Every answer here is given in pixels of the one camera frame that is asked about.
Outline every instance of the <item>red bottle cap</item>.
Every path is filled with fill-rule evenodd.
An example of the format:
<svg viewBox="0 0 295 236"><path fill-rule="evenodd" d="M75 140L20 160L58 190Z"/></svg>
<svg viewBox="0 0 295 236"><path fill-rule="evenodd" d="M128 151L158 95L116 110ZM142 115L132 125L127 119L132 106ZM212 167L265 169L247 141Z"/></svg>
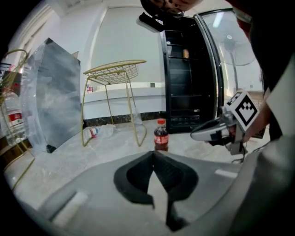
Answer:
<svg viewBox="0 0 295 236"><path fill-rule="evenodd" d="M158 124L165 125L166 120L165 119L158 119Z"/></svg>

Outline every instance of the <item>standing fan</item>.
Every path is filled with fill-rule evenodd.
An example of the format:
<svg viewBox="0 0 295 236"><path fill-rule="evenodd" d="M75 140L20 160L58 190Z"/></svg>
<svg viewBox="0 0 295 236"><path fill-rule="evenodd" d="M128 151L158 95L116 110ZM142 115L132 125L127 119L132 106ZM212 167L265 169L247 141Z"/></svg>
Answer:
<svg viewBox="0 0 295 236"><path fill-rule="evenodd" d="M251 44L242 29L240 29L236 19L222 19L219 25L208 24L208 28L222 48L225 49L220 60L226 64L233 65L235 74L236 91L238 90L237 66L248 65L255 60Z"/></svg>

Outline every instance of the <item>black cabinet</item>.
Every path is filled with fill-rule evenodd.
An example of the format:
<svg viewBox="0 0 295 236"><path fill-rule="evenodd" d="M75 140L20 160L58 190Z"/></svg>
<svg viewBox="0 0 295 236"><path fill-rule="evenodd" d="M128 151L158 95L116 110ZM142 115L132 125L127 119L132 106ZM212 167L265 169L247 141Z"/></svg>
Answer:
<svg viewBox="0 0 295 236"><path fill-rule="evenodd" d="M215 48L198 19L183 17L163 25L167 129L189 132L216 116L217 81L222 78L217 78Z"/></svg>

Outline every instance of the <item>black baseboard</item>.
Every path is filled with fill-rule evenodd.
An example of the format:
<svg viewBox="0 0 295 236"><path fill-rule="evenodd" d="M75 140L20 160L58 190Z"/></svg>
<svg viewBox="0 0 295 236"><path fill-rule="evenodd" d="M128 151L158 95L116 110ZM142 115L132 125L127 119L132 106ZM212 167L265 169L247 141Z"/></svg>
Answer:
<svg viewBox="0 0 295 236"><path fill-rule="evenodd" d="M165 118L166 112L145 112L141 113L142 120L154 120L159 118ZM128 123L131 121L130 115L113 116L114 124ZM111 124L111 117L101 117L94 119L84 120L83 127L100 126L104 124Z"/></svg>

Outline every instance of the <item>gold wire side table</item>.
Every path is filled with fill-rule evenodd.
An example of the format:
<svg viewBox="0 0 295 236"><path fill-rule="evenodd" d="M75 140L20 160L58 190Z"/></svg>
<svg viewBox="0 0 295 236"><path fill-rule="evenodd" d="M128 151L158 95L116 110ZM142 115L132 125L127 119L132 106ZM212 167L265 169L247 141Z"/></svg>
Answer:
<svg viewBox="0 0 295 236"><path fill-rule="evenodd" d="M144 61L144 60L118 61L118 62L106 64L106 65L101 65L101 66L95 67L89 71L84 72L84 75L88 76L86 79L85 87L84 87L82 111L81 111L81 135L82 135L82 145L84 147L89 143L89 141L91 139L91 138L89 138L86 142L84 142L84 136L83 136L83 108L84 108L84 99L85 99L85 92L87 89L88 80L93 81L95 83L99 83L101 85L104 85L105 87L107 87L107 85L112 85L112 84L119 84L119 83L126 84L127 101L128 101L128 107L130 110L130 117L131 117L132 127L133 127L133 131L134 131L134 136L135 136L137 145L139 147L142 145L142 143L147 135L147 128L142 124L142 126L144 127L144 137L141 140L141 142L139 142L137 131L136 131L136 126L135 126L134 119L133 119L130 94L129 94L129 90L128 90L128 83L130 85L130 90L131 90L131 95L132 95L134 107L136 108L130 79L138 76L138 64L145 63L145 62L146 61ZM112 117L112 111L111 111L111 107L110 107L110 102L109 102L109 97L107 94L107 88L106 88L106 99L107 99L107 103L109 106L110 115L112 118L112 124L114 124L114 120Z"/></svg>

